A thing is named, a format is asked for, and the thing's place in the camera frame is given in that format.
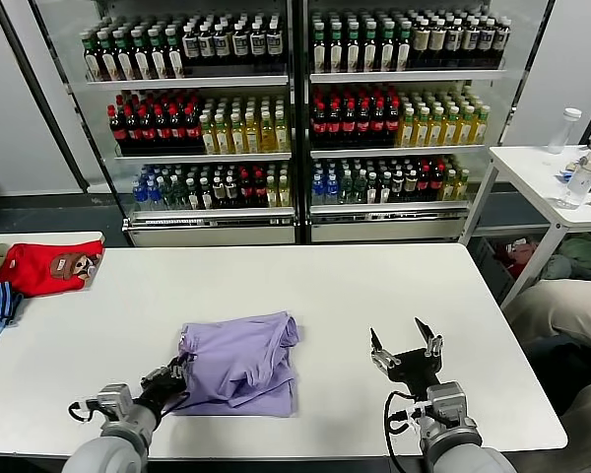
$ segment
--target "bottle label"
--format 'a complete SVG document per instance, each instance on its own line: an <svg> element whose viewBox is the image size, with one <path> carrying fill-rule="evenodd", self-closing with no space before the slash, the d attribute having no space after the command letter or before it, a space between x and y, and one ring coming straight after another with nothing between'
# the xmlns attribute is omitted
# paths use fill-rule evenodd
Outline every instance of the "bottle label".
<svg viewBox="0 0 591 473"><path fill-rule="evenodd" d="M418 125L418 134L416 135L416 146L424 146L427 138L427 126Z"/></svg>
<svg viewBox="0 0 591 473"><path fill-rule="evenodd" d="M97 59L91 54L86 54L86 64L88 64L88 69L90 69L92 80L100 81L100 69Z"/></svg>
<svg viewBox="0 0 591 473"><path fill-rule="evenodd" d="M184 72L181 65L181 55L177 51L171 51L168 54L168 57L170 57L170 64L173 66L175 79L182 79L184 77Z"/></svg>
<svg viewBox="0 0 591 473"><path fill-rule="evenodd" d="M105 67L107 68L109 79L111 79L112 81L119 81L120 73L118 72L118 68L116 67L116 61L114 61L114 56L112 56L111 54L104 54L102 56L102 61L105 63Z"/></svg>
<svg viewBox="0 0 591 473"><path fill-rule="evenodd" d="M414 126L408 125L403 127L403 136L401 136L401 146L403 148L408 148L410 146L410 142L412 141L412 131L414 130Z"/></svg>
<svg viewBox="0 0 591 473"><path fill-rule="evenodd" d="M213 135L210 133L206 133L204 136L204 145L206 146L206 153L209 155L214 155L217 153L217 149L215 148L215 140L213 139Z"/></svg>
<svg viewBox="0 0 591 473"><path fill-rule="evenodd" d="M367 203L373 204L376 202L376 189L368 189L367 190Z"/></svg>
<svg viewBox="0 0 591 473"><path fill-rule="evenodd" d="M444 38L446 37L446 31L431 32L429 36L429 49L432 51L439 51L444 47Z"/></svg>
<svg viewBox="0 0 591 473"><path fill-rule="evenodd" d="M137 52L136 53L136 62L138 63L138 69L140 69L140 74L142 78L145 80L151 79L151 71L149 70L149 62L147 61L147 56L144 52Z"/></svg>
<svg viewBox="0 0 591 473"><path fill-rule="evenodd" d="M396 132L398 130L398 120L387 120L385 122L385 129L387 131Z"/></svg>
<svg viewBox="0 0 591 473"><path fill-rule="evenodd" d="M407 58L410 54L410 45L401 44L398 46L398 56L396 58L396 70L404 71L407 67Z"/></svg>
<svg viewBox="0 0 591 473"><path fill-rule="evenodd" d="M129 55L124 52L118 54L118 62L120 62L120 67L122 67L122 72L125 73L125 78L128 81L133 81L135 79L134 68L131 67L131 61L129 60Z"/></svg>
<svg viewBox="0 0 591 473"><path fill-rule="evenodd" d="M394 46L392 44L385 44L381 52L381 71L388 72L392 70L392 53Z"/></svg>
<svg viewBox="0 0 591 473"><path fill-rule="evenodd" d="M477 131L475 132L475 144L481 145L484 143L484 135L486 134L486 124L480 123L477 126Z"/></svg>
<svg viewBox="0 0 591 473"><path fill-rule="evenodd" d="M264 34L251 34L249 38L252 41L252 54L262 56L267 50Z"/></svg>
<svg viewBox="0 0 591 473"><path fill-rule="evenodd" d="M370 121L370 130L372 131L382 131L383 130L383 121Z"/></svg>
<svg viewBox="0 0 591 473"><path fill-rule="evenodd" d="M492 49L495 51L503 51L505 49L505 44L508 42L510 38L510 32L505 30L499 30L494 35L494 41L492 42Z"/></svg>
<svg viewBox="0 0 591 473"><path fill-rule="evenodd" d="M462 125L462 131L460 132L460 139L458 145L466 145L469 141L469 133L471 133L471 125Z"/></svg>
<svg viewBox="0 0 591 473"><path fill-rule="evenodd" d="M457 51L462 42L462 32L457 30L449 30L446 34L444 49L447 51Z"/></svg>
<svg viewBox="0 0 591 473"><path fill-rule="evenodd" d="M339 72L339 66L342 61L342 46L331 47L331 72Z"/></svg>
<svg viewBox="0 0 591 473"><path fill-rule="evenodd" d="M158 128L158 136L160 138L167 139L170 138L170 135L172 135L170 128Z"/></svg>
<svg viewBox="0 0 591 473"><path fill-rule="evenodd" d="M385 204L387 202L387 199L389 199L390 197L390 189L381 189L381 198L379 200L379 203L381 204Z"/></svg>
<svg viewBox="0 0 591 473"><path fill-rule="evenodd" d="M230 44L227 36L215 36L215 50L219 57L230 56Z"/></svg>
<svg viewBox="0 0 591 473"><path fill-rule="evenodd" d="M234 54L237 56L246 56L249 54L249 41L247 40L247 35L235 36L233 38L232 46L234 48Z"/></svg>
<svg viewBox="0 0 591 473"><path fill-rule="evenodd" d="M425 51L429 44L429 31L416 30L414 35L414 49L416 51Z"/></svg>
<svg viewBox="0 0 591 473"><path fill-rule="evenodd" d="M464 31L464 38L462 39L462 49L466 51L473 51L477 47L477 41L480 38L480 32Z"/></svg>
<svg viewBox="0 0 591 473"><path fill-rule="evenodd" d="M258 139L256 133L247 133L247 147L250 153L258 153Z"/></svg>
<svg viewBox="0 0 591 473"><path fill-rule="evenodd" d="M219 149L222 155L227 155L230 152L228 150L228 137L226 133L217 133L217 143L219 143Z"/></svg>
<svg viewBox="0 0 591 473"><path fill-rule="evenodd" d="M238 155L245 153L245 146L243 144L243 134L240 131L232 132L232 140L234 141L234 152Z"/></svg>
<svg viewBox="0 0 591 473"><path fill-rule="evenodd" d="M116 141L123 141L127 139L127 130L115 130L113 132Z"/></svg>
<svg viewBox="0 0 591 473"><path fill-rule="evenodd" d="M369 44L365 47L363 54L363 72L372 72L374 70L374 56L376 54L376 46Z"/></svg>
<svg viewBox="0 0 591 473"><path fill-rule="evenodd" d="M359 47L357 45L348 46L348 72L357 72L357 64L359 61Z"/></svg>
<svg viewBox="0 0 591 473"><path fill-rule="evenodd" d="M447 123L446 124L446 131L444 132L444 142L442 143L444 146L451 146L453 144L453 136L455 135L455 129L457 126L455 123Z"/></svg>
<svg viewBox="0 0 591 473"><path fill-rule="evenodd" d="M185 36L182 43L184 45L184 54L186 54L188 59L199 57L199 41L197 40L197 36Z"/></svg>
<svg viewBox="0 0 591 473"><path fill-rule="evenodd" d="M283 36L280 33L267 34L267 51L270 56L280 56L283 53Z"/></svg>
<svg viewBox="0 0 591 473"><path fill-rule="evenodd" d="M488 51L493 45L494 30L482 30L480 33L480 42L477 48L481 51Z"/></svg>
<svg viewBox="0 0 591 473"><path fill-rule="evenodd" d="M210 36L199 36L199 51L202 57L213 57L215 55L215 46Z"/></svg>
<svg viewBox="0 0 591 473"><path fill-rule="evenodd" d="M353 121L345 121L342 123L342 131L344 133L352 133L355 131L355 123Z"/></svg>
<svg viewBox="0 0 591 473"><path fill-rule="evenodd" d="M428 145L437 146L437 139L440 137L440 125L433 125L429 133Z"/></svg>
<svg viewBox="0 0 591 473"><path fill-rule="evenodd" d="M324 72L324 46L315 46L313 60L315 61L315 74L322 74Z"/></svg>
<svg viewBox="0 0 591 473"><path fill-rule="evenodd" d="M287 130L276 130L276 143L278 144L278 151L287 151Z"/></svg>
<svg viewBox="0 0 591 473"><path fill-rule="evenodd" d="M156 66L156 72L158 73L158 77L160 79L166 79L166 66L164 65L164 56L162 56L162 53L158 51L152 52L151 56L154 58L154 64Z"/></svg>

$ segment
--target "red bottle label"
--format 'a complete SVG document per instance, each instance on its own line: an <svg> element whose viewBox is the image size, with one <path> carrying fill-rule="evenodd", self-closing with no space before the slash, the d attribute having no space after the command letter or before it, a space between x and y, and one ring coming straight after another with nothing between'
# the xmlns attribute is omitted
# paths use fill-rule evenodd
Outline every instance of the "red bottle label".
<svg viewBox="0 0 591 473"><path fill-rule="evenodd" d="M383 130L383 122L382 121L370 121L370 129L372 131L382 131Z"/></svg>
<svg viewBox="0 0 591 473"><path fill-rule="evenodd" d="M170 128L158 128L158 136L161 138L170 138Z"/></svg>
<svg viewBox="0 0 591 473"><path fill-rule="evenodd" d="M113 132L114 138L117 141L122 141L127 139L127 130L116 130Z"/></svg>
<svg viewBox="0 0 591 473"><path fill-rule="evenodd" d="M387 129L387 131L396 131L398 130L398 120L396 121L386 121L385 122L385 128Z"/></svg>
<svg viewBox="0 0 591 473"><path fill-rule="evenodd" d="M326 123L313 123L313 131L322 134L326 131Z"/></svg>

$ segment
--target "white wall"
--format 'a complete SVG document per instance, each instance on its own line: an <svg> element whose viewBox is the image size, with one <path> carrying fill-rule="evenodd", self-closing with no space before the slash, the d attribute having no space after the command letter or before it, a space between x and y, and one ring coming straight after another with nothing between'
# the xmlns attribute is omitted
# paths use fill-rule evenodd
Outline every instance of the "white wall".
<svg viewBox="0 0 591 473"><path fill-rule="evenodd" d="M591 120L591 0L557 0L504 144L547 145L567 106L583 112L576 144Z"/></svg>
<svg viewBox="0 0 591 473"><path fill-rule="evenodd" d="M0 196L80 192L0 27Z"/></svg>

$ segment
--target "folded purple cloth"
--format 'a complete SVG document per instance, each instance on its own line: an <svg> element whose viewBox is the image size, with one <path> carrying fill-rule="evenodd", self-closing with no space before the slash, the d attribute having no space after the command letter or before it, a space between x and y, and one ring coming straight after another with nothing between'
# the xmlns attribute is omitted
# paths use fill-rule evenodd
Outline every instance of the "folded purple cloth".
<svg viewBox="0 0 591 473"><path fill-rule="evenodd" d="M218 323L187 323L180 353L195 356L186 416L277 416L293 413L289 348L299 341L287 312Z"/></svg>

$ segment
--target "bottle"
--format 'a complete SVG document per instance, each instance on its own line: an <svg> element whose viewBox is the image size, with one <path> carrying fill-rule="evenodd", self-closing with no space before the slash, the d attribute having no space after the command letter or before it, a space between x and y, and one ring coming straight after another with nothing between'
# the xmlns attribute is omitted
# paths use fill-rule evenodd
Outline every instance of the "bottle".
<svg viewBox="0 0 591 473"><path fill-rule="evenodd" d="M431 27L429 33L427 65L428 67L441 67L444 40L446 38L446 29L444 27L444 19L438 19L435 25Z"/></svg>
<svg viewBox="0 0 591 473"><path fill-rule="evenodd" d="M392 179L392 189L388 201L392 203L403 201L403 172L397 170Z"/></svg>
<svg viewBox="0 0 591 473"><path fill-rule="evenodd" d="M272 125L269 111L261 113L263 126L260 131L260 147L263 153L274 153L276 151L276 134Z"/></svg>
<svg viewBox="0 0 591 473"><path fill-rule="evenodd" d="M149 42L151 43L151 58L154 61L154 67L156 68L156 76L159 79L166 79L166 62L164 61L164 47L160 40L160 31L155 28L151 28L147 31L149 35Z"/></svg>
<svg viewBox="0 0 591 473"><path fill-rule="evenodd" d="M120 76L120 66L114 57L109 34L107 32L98 32L97 38L98 44L100 44L99 54L105 66L105 68L101 70L103 78L108 81L120 81L122 79Z"/></svg>
<svg viewBox="0 0 591 473"><path fill-rule="evenodd" d="M201 123L201 135L206 147L206 154L216 155L219 153L219 147L216 142L213 124L210 122L208 115L201 115L199 117Z"/></svg>
<svg viewBox="0 0 591 473"><path fill-rule="evenodd" d="M411 147L424 146L427 139L427 130L429 122L429 109L426 106L421 107L421 115L419 121L414 126L412 132Z"/></svg>
<svg viewBox="0 0 591 473"><path fill-rule="evenodd" d="M374 70L376 59L376 22L368 21L365 24L365 41L363 42L363 72Z"/></svg>
<svg viewBox="0 0 591 473"><path fill-rule="evenodd" d="M438 140L439 146L452 146L454 144L453 137L457 131L458 112L460 109L453 105L449 108L449 113L446 118L446 123L442 124L442 131L440 131L440 138Z"/></svg>
<svg viewBox="0 0 591 473"><path fill-rule="evenodd" d="M460 177L460 180L455 183L451 200L466 200L466 187L469 181L469 174L470 172L468 169L462 169L462 176Z"/></svg>
<svg viewBox="0 0 591 473"><path fill-rule="evenodd" d="M177 31L175 28L167 28L164 30L166 34L166 42L168 43L168 61L172 69L171 77L175 79L182 79L184 77L184 69L181 63L181 49L177 43Z"/></svg>
<svg viewBox="0 0 591 473"><path fill-rule="evenodd" d="M581 116L582 111L578 110L577 108L566 108L564 110L562 113L561 128L557 130L550 140L548 152L552 153L553 155L559 155L562 153L564 146L567 144L567 141L569 141L569 135L571 134L571 130L573 130L573 126Z"/></svg>
<svg viewBox="0 0 591 473"><path fill-rule="evenodd" d="M394 22L387 20L384 24L381 48L381 71L392 71L394 59Z"/></svg>
<svg viewBox="0 0 591 473"><path fill-rule="evenodd" d="M444 108L437 106L433 109L433 115L428 123L427 146L438 146L440 133L442 131L442 114Z"/></svg>
<svg viewBox="0 0 591 473"><path fill-rule="evenodd" d="M279 153L289 151L289 130L285 125L285 112L276 110L276 145Z"/></svg>
<svg viewBox="0 0 591 473"><path fill-rule="evenodd" d="M398 33L397 48L396 48L396 70L404 71L407 68L407 61L410 56L410 34L412 22L401 22L400 31Z"/></svg>
<svg viewBox="0 0 591 473"><path fill-rule="evenodd" d="M95 47L95 40L90 32L81 32L79 36L83 44L83 58L88 66L91 80L95 82L102 81L101 71L104 68L104 63Z"/></svg>
<svg viewBox="0 0 591 473"><path fill-rule="evenodd" d="M215 42L210 34L208 25L203 24L199 27L199 53L205 64L214 64L215 62Z"/></svg>
<svg viewBox="0 0 591 473"><path fill-rule="evenodd" d="M149 80L152 78L151 69L153 60L151 59L151 54L149 54L149 49L145 46L143 33L141 30L135 29L131 32L131 37L134 40L133 56L136 64L138 64L139 78Z"/></svg>
<svg viewBox="0 0 591 473"><path fill-rule="evenodd" d="M501 57L503 57L503 51L505 46L508 44L510 39L510 26L512 20L501 17L499 25L494 33L494 40L492 41L492 67L497 68L501 64Z"/></svg>
<svg viewBox="0 0 591 473"><path fill-rule="evenodd" d="M473 106L468 105L464 109L464 115L462 116L462 119L458 121L457 129L455 130L455 135L453 135L454 145L468 145L469 135L471 134L471 127L473 126L474 113L475 108Z"/></svg>
<svg viewBox="0 0 591 473"><path fill-rule="evenodd" d="M326 44L324 42L324 24L315 24L315 36L313 42L313 72L322 74L324 72Z"/></svg>
<svg viewBox="0 0 591 473"><path fill-rule="evenodd" d="M265 54L267 54L267 40L265 32L261 31L261 24L254 23L252 25L252 33L249 35L249 42L252 46L252 60L256 64L263 62Z"/></svg>
<svg viewBox="0 0 591 473"><path fill-rule="evenodd" d="M365 169L360 169L359 174L355 177L355 182L353 184L354 192L353 192L353 202L356 204L364 204L365 203L365 189L367 187L367 179L365 178L367 171Z"/></svg>
<svg viewBox="0 0 591 473"><path fill-rule="evenodd" d="M346 71L359 70L359 22L348 23L348 42L346 43Z"/></svg>

